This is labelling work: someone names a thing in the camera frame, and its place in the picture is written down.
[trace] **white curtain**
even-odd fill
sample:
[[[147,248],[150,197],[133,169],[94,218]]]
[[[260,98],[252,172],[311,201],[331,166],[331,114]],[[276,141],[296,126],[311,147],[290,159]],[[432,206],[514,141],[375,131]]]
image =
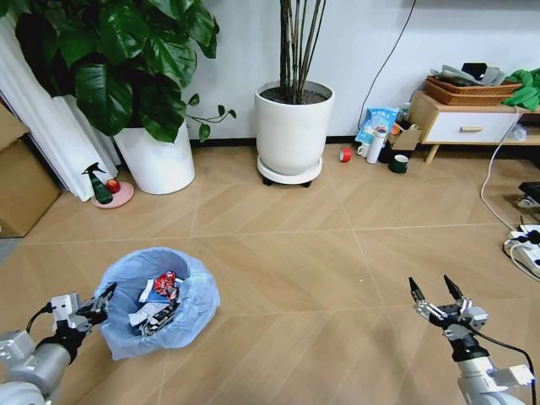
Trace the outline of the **white curtain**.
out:
[[[86,201],[92,197],[81,173],[99,162],[111,176],[120,164],[112,141],[95,131],[72,96],[54,99],[40,86],[24,60],[14,33],[14,19],[0,19],[0,92],[31,130],[31,136],[64,186]]]

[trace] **drawer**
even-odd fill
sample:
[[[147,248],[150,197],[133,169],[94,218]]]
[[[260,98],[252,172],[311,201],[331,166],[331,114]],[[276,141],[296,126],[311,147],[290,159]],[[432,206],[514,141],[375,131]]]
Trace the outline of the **drawer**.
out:
[[[516,114],[440,112],[423,143],[498,143]]]

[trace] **wooden floor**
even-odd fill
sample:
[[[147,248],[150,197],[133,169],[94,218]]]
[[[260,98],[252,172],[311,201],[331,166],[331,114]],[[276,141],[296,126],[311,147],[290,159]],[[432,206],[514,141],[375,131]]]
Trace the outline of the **wooden floor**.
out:
[[[23,327],[56,294],[91,296],[129,251],[170,246],[213,273],[218,314],[189,347],[127,361],[111,360],[96,329],[61,404],[463,404],[450,347],[414,313],[408,276],[441,305],[448,274],[488,310],[484,331],[537,363],[540,285],[504,256],[506,230],[478,197],[487,155],[421,158],[395,175],[356,156],[341,164],[329,146],[305,189],[264,186],[252,148],[207,148],[197,179],[169,196],[136,192],[106,212],[63,195],[0,267],[0,326]],[[489,201],[519,222],[517,185],[538,180],[530,163],[498,160]],[[486,348],[499,366],[524,361]]]

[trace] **white flower pot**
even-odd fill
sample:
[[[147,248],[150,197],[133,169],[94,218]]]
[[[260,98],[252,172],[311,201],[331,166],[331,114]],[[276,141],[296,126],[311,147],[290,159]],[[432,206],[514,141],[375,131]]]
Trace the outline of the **white flower pot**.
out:
[[[185,122],[178,129],[174,143],[157,141],[144,128],[122,129],[115,141],[138,188],[144,192],[177,192],[195,178]]]
[[[278,86],[279,82],[269,83],[255,93],[256,149],[262,162],[259,171],[265,177],[269,170],[275,172],[270,180],[300,184],[321,172],[334,93],[321,84],[306,82],[305,89],[328,99],[310,105],[288,105],[261,97],[263,91]]]

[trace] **cabinet leg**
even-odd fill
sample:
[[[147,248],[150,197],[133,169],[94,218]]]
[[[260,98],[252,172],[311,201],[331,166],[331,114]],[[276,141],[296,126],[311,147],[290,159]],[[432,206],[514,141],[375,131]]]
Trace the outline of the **cabinet leg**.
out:
[[[429,165],[431,162],[433,162],[433,158],[437,154],[437,150],[439,150],[439,146],[440,145],[433,145],[431,147],[431,150],[428,153],[428,157],[425,158],[425,163],[427,163]]]

